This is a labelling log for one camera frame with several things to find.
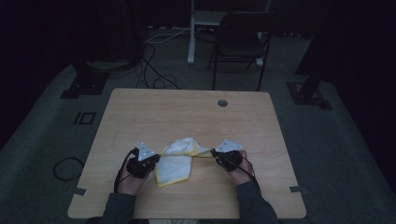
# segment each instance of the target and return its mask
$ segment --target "person's right hand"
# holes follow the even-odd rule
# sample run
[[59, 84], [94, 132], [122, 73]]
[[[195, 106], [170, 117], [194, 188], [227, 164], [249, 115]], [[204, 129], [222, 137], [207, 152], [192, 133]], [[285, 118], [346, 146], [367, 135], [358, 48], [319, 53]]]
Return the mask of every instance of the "person's right hand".
[[[245, 150], [240, 150], [239, 153], [241, 153], [241, 156], [244, 158], [242, 159], [242, 163], [239, 165], [239, 167], [246, 170], [250, 175], [252, 175], [252, 167], [249, 164], [247, 152]], [[248, 174], [241, 171], [239, 168], [236, 168], [233, 171], [228, 172], [228, 175], [230, 176], [231, 180], [236, 186], [252, 180]]]

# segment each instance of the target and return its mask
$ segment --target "yellow cloth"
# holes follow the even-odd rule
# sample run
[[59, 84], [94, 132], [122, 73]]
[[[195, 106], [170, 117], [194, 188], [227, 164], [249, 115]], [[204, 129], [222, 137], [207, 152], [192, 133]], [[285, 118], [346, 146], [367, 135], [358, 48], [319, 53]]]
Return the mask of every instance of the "yellow cloth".
[[193, 138], [177, 139], [161, 152], [155, 166], [158, 187], [188, 179], [191, 173], [191, 157], [210, 157], [207, 147], [200, 147]]

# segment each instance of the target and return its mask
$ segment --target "cable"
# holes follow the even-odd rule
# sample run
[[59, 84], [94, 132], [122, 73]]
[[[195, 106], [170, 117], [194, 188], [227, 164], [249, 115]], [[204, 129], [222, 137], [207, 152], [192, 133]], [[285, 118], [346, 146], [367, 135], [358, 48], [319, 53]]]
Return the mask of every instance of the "cable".
[[311, 219], [309, 219], [307, 216], [304, 217], [304, 219], [309, 223], [309, 224], [314, 224]]
[[52, 174], [55, 176], [56, 179], [61, 180], [61, 181], [72, 181], [72, 180], [75, 180], [75, 179], [77, 179], [77, 178], [79, 178], [79, 177], [81, 176], [81, 174], [76, 175], [76, 176], [73, 176], [73, 177], [69, 177], [69, 178], [64, 178], [64, 177], [58, 176], [58, 174], [57, 174], [57, 172], [56, 172], [56, 169], [58, 168], [58, 166], [59, 166], [62, 162], [64, 162], [64, 161], [69, 161], [69, 160], [77, 161], [79, 164], [81, 164], [82, 168], [84, 168], [84, 162], [81, 161], [80, 159], [78, 159], [78, 158], [76, 158], [76, 157], [67, 157], [67, 158], [64, 158], [63, 160], [56, 162], [56, 164], [55, 164], [55, 165], [53, 166], [53, 168], [52, 168]]
[[134, 86], [135, 89], [139, 85], [140, 77], [142, 76], [142, 72], [143, 72], [142, 61], [141, 60], [139, 60], [139, 68], [140, 68], [140, 72], [139, 73], [137, 73], [137, 69], [134, 70], [134, 73], [136, 74], [136, 78], [137, 78], [136, 85]]
[[128, 178], [129, 176], [131, 176], [131, 175], [127, 175], [127, 176], [125, 176], [123, 179], [119, 180], [119, 183], [120, 183], [122, 180]]
[[133, 70], [131, 70], [131, 71], [128, 71], [128, 70], [121, 71], [121, 70], [120, 70], [120, 71], [117, 71], [117, 72], [127, 72], [127, 73], [124, 73], [124, 74], [121, 74], [121, 75], [113, 75], [113, 74], [110, 74], [110, 76], [109, 76], [108, 78], [126, 77], [126, 76], [132, 74], [133, 72], [136, 73], [136, 71], [137, 71], [137, 69], [138, 69], [139, 67], [141, 67], [141, 61], [140, 61], [140, 60], [137, 62], [137, 65], [134, 67]]
[[260, 189], [259, 182], [258, 182], [257, 179], [256, 179], [256, 173], [254, 172], [253, 165], [252, 165], [251, 162], [248, 161], [245, 157], [242, 157], [242, 159], [244, 159], [245, 161], [248, 162], [248, 164], [249, 164], [250, 167], [251, 167], [251, 172], [253, 173], [253, 175], [251, 175], [248, 171], [246, 171], [244, 168], [240, 167], [239, 165], [236, 165], [235, 163], [233, 163], [233, 162], [231, 162], [231, 161], [228, 161], [228, 160], [227, 160], [227, 162], [229, 162], [229, 163], [230, 163], [231, 165], [233, 165], [235, 168], [238, 168], [239, 170], [241, 170], [242, 172], [244, 172], [245, 174], [247, 174], [248, 176], [250, 176], [250, 178], [252, 179], [253, 183], [257, 186], [257, 188], [259, 188], [259, 191], [262, 191], [262, 190]]
[[112, 67], [112, 68], [102, 69], [102, 68], [98, 68], [98, 67], [92, 66], [90, 64], [88, 64], [88, 66], [91, 69], [99, 71], [99, 72], [111, 73], [111, 72], [125, 72], [125, 71], [130, 71], [132, 69], [136, 69], [137, 66], [139, 65], [139, 63], [140, 63], [139, 59], [133, 58], [127, 64], [123, 64], [123, 65]]
[[[152, 38], [149, 38], [148, 40], [146, 40], [146, 43], [148, 43], [148, 44], [162, 44], [162, 43], [165, 43], [166, 41], [168, 41], [168, 40], [170, 40], [170, 39], [172, 39], [172, 38], [174, 38], [174, 37], [176, 37], [176, 36], [178, 36], [178, 35], [182, 35], [186, 30], [188, 30], [190, 27], [187, 27], [187, 28], [184, 28], [182, 31], [180, 31], [179, 33], [177, 33], [177, 34], [159, 34], [159, 35], [155, 35], [154, 37], [152, 37]], [[163, 40], [163, 41], [159, 41], [159, 42], [151, 42], [150, 40], [152, 40], [152, 39], [155, 39], [155, 38], [157, 38], [157, 37], [159, 37], [159, 36], [168, 36], [168, 35], [170, 35], [170, 37], [168, 37], [167, 39], [165, 39], [165, 40]]]
[[[155, 55], [155, 48], [154, 46], [150, 45], [149, 43], [146, 43], [147, 46], [151, 47], [153, 52], [151, 54], [151, 56], [149, 57], [148, 60], [146, 60], [145, 58], [142, 57], [142, 60], [146, 63], [145, 68], [143, 69], [143, 78], [140, 76], [140, 81], [142, 81], [145, 85], [147, 89], [165, 89], [171, 86], [175, 86], [178, 90], [180, 90], [180, 87], [176, 84], [177, 79], [174, 76], [171, 75], [162, 75], [160, 72], [158, 72], [151, 64], [151, 60]], [[152, 71], [154, 71], [154, 73], [158, 76], [157, 78], [154, 79], [152, 85], [149, 85], [148, 79], [147, 79], [147, 69], [151, 68]], [[161, 88], [158, 87], [157, 83], [160, 82], [163, 84], [163, 86]]]

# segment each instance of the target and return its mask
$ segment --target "black cable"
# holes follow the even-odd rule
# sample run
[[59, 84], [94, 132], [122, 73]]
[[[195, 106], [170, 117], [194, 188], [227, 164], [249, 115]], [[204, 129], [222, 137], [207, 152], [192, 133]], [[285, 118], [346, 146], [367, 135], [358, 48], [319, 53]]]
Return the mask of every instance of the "black cable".
[[136, 67], [139, 65], [139, 63], [140, 63], [139, 59], [133, 58], [127, 64], [122, 64], [120, 66], [107, 68], [107, 69], [98, 68], [98, 67], [95, 67], [95, 66], [92, 66], [92, 65], [89, 65], [89, 64], [88, 64], [88, 66], [91, 69], [99, 71], [99, 72], [111, 73], [111, 72], [126, 72], [126, 71], [129, 71], [129, 70], [132, 70], [132, 69], [136, 69]]
[[[146, 40], [147, 44], [163, 44], [166, 41], [169, 41], [171, 39], [176, 39], [176, 38], [185, 38], [185, 37], [190, 37], [190, 33], [178, 33], [178, 34], [163, 34], [163, 35], [155, 35], [151, 36], [148, 40]], [[163, 38], [165, 39], [163, 42], [153, 42], [153, 39], [157, 38]]]
[[[152, 46], [152, 45], [150, 45], [150, 44], [148, 44], [148, 43], [146, 43], [146, 44], [147, 44], [149, 47], [152, 48], [153, 52], [152, 52], [151, 56], [148, 58], [148, 60], [146, 60], [145, 58], [142, 58], [142, 60], [146, 63], [146, 65], [145, 65], [145, 68], [144, 68], [144, 70], [143, 70], [143, 79], [140, 78], [140, 80], [146, 85], [146, 88], [147, 88], [147, 89], [159, 89], [159, 88], [156, 86], [156, 83], [158, 83], [159, 81], [161, 81], [161, 82], [163, 83], [163, 87], [162, 87], [161, 89], [165, 89], [165, 88], [168, 88], [168, 87], [170, 87], [170, 86], [175, 86], [178, 90], [180, 90], [180, 87], [176, 84], [177, 79], [176, 79], [174, 76], [171, 76], [171, 75], [162, 75], [160, 72], [158, 72], [158, 71], [150, 64], [152, 58], [153, 58], [154, 55], [155, 55], [155, 48], [154, 48], [154, 46]], [[154, 73], [158, 76], [158, 77], [154, 80], [154, 82], [152, 83], [151, 86], [149, 85], [148, 80], [147, 80], [147, 69], [148, 69], [148, 67], [151, 68], [152, 71], [154, 71]], [[162, 79], [164, 79], [164, 80], [166, 80], [167, 82], [169, 82], [170, 85], [165, 86], [165, 85], [164, 85], [165, 82], [164, 82]]]
[[123, 167], [125, 166], [125, 163], [128, 161], [128, 158], [131, 156], [131, 154], [133, 153], [133, 151], [129, 151], [128, 154], [126, 154], [126, 157], [124, 159], [124, 161], [122, 162], [122, 166], [120, 168], [120, 171], [122, 171]]
[[64, 177], [60, 177], [60, 176], [57, 174], [56, 169], [58, 168], [58, 166], [59, 166], [62, 162], [64, 162], [64, 161], [69, 161], [69, 160], [77, 161], [79, 164], [81, 164], [82, 168], [84, 168], [84, 162], [81, 161], [80, 159], [78, 159], [78, 158], [76, 158], [76, 157], [67, 157], [67, 158], [64, 158], [63, 160], [56, 162], [56, 164], [55, 164], [55, 165], [53, 166], [53, 168], [52, 168], [52, 174], [55, 176], [56, 179], [61, 180], [61, 181], [72, 181], [72, 180], [75, 180], [75, 179], [77, 179], [77, 178], [79, 178], [79, 177], [81, 176], [81, 174], [79, 174], [79, 175], [76, 175], [76, 176], [73, 176], [73, 177], [64, 178]]
[[120, 78], [120, 77], [126, 77], [126, 76], [128, 76], [128, 75], [130, 75], [130, 74], [132, 74], [133, 72], [135, 72], [136, 73], [136, 71], [137, 71], [137, 69], [139, 68], [139, 67], [141, 67], [141, 61], [139, 60], [138, 62], [137, 62], [137, 64], [136, 64], [136, 66], [134, 67], [134, 69], [132, 70], [132, 71], [130, 71], [130, 72], [128, 72], [128, 73], [126, 73], [126, 74], [122, 74], [122, 75], [120, 75], [120, 76], [115, 76], [115, 75], [110, 75], [108, 78]]
[[242, 172], [244, 172], [244, 173], [247, 174], [248, 176], [250, 176], [250, 178], [252, 179], [253, 183], [257, 186], [257, 188], [259, 188], [259, 191], [262, 191], [262, 189], [260, 189], [259, 182], [258, 182], [257, 179], [256, 179], [256, 173], [254, 172], [253, 165], [252, 165], [251, 162], [248, 161], [245, 157], [242, 157], [242, 159], [244, 159], [245, 161], [248, 162], [248, 164], [249, 164], [250, 167], [251, 167], [251, 172], [253, 173], [253, 175], [251, 175], [248, 171], [246, 171], [245, 169], [243, 169], [243, 168], [240, 167], [239, 165], [236, 165], [235, 163], [233, 163], [233, 162], [231, 162], [231, 161], [228, 161], [228, 160], [227, 160], [227, 162], [230, 163], [231, 165], [233, 165], [235, 168], [238, 168], [239, 170], [241, 170]]
[[143, 72], [143, 66], [142, 66], [142, 61], [141, 60], [139, 60], [139, 68], [140, 68], [140, 72], [139, 72], [139, 74], [137, 73], [137, 69], [136, 70], [134, 70], [134, 73], [136, 74], [136, 78], [137, 78], [137, 82], [136, 82], [136, 85], [134, 86], [134, 88], [136, 89], [137, 88], [137, 86], [139, 85], [139, 82], [140, 82], [140, 78], [141, 78], [141, 76], [142, 76], [142, 72]]
[[[214, 34], [215, 34], [215, 32], [212, 32], [212, 31], [210, 31], [210, 30], [207, 30], [207, 27], [208, 27], [207, 25], [196, 25], [196, 27], [205, 27], [205, 30], [196, 32], [196, 34], [195, 34], [195, 39], [196, 39], [196, 40], [201, 40], [201, 41], [206, 42], [206, 43], [209, 43], [209, 44], [214, 44], [214, 43], [215, 43], [214, 40], [209, 40], [209, 39], [205, 39], [205, 38], [200, 37], [200, 35], [203, 35], [204, 33], [209, 33], [209, 34], [211, 34], [211, 35], [214, 35]], [[173, 39], [175, 39], [175, 38], [185, 38], [185, 37], [190, 37], [190, 34], [189, 34], [189, 33], [179, 34], [179, 35], [177, 35], [177, 36], [174, 36]]]
[[309, 219], [307, 216], [304, 217], [304, 219], [309, 223], [309, 224], [314, 224], [311, 219]]
[[123, 179], [119, 180], [119, 183], [120, 183], [122, 180], [128, 178], [129, 176], [131, 176], [131, 175], [127, 175], [127, 176], [125, 176]]

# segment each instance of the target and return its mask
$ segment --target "floor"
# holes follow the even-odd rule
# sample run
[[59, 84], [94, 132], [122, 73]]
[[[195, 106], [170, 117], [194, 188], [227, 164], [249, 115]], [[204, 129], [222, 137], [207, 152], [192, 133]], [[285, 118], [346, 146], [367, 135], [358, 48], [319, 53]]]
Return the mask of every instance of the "floor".
[[[179, 30], [151, 30], [150, 35], [179, 33]], [[211, 90], [212, 70], [207, 63], [214, 36], [197, 34], [195, 63], [187, 64], [189, 39], [181, 34], [146, 48], [145, 59], [183, 90]], [[154, 38], [162, 42], [166, 37]], [[333, 110], [313, 105], [295, 105], [286, 81], [304, 82], [295, 75], [310, 40], [275, 37], [272, 42], [261, 91], [270, 93], [303, 194], [307, 219], [281, 220], [283, 223], [396, 223], [396, 198], [378, 170], [359, 130], [338, 97], [335, 87], [320, 83], [319, 89]], [[101, 69], [114, 63], [92, 63]], [[115, 88], [146, 88], [158, 75], [146, 63], [136, 69], [110, 74], [101, 95], [80, 95], [60, 99], [76, 72], [66, 67], [48, 86], [29, 116], [0, 151], [0, 223], [84, 223], [71, 219], [67, 209], [78, 180], [61, 181], [52, 169], [58, 161], [75, 157], [85, 161], [99, 127], [106, 102]], [[260, 69], [222, 64], [217, 90], [255, 91]], [[156, 87], [169, 82], [157, 81]], [[175, 85], [166, 87], [175, 89]], [[75, 123], [78, 113], [94, 113], [91, 124]], [[76, 161], [63, 162], [56, 172], [78, 175]]]

